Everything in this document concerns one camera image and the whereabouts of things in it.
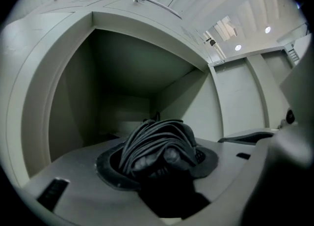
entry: ceiling light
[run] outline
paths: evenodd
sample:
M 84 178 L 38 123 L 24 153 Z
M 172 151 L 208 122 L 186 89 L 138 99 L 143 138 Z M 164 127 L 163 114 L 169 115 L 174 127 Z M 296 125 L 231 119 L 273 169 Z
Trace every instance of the ceiling light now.
M 238 44 L 238 45 L 235 47 L 235 50 L 236 50 L 236 51 L 239 51 L 239 50 L 241 50 L 241 48 L 242 48 L 242 46 Z
M 270 32 L 270 30 L 271 30 L 271 27 L 267 27 L 267 28 L 265 29 L 265 33 L 268 34 L 268 33 Z

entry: black slot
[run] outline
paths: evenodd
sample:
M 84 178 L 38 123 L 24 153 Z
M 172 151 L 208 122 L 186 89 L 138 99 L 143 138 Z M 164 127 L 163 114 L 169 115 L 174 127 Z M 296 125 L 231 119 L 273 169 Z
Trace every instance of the black slot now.
M 251 155 L 247 154 L 247 153 L 238 153 L 237 157 L 240 157 L 242 159 L 248 160 L 248 159 L 250 159 Z
M 69 182 L 61 179 L 53 180 L 37 201 L 46 209 L 53 211 Z

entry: recessed light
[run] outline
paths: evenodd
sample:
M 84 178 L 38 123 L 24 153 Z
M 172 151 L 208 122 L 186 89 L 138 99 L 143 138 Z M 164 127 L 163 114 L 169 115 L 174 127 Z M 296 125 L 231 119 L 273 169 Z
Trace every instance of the recessed light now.
M 268 34 L 268 33 L 270 32 L 270 30 L 271 30 L 271 27 L 267 27 L 267 28 L 265 29 L 265 33 Z
M 238 45 L 235 47 L 235 50 L 236 50 L 236 51 L 239 51 L 239 50 L 241 50 L 241 48 L 242 48 L 242 46 L 238 44 Z

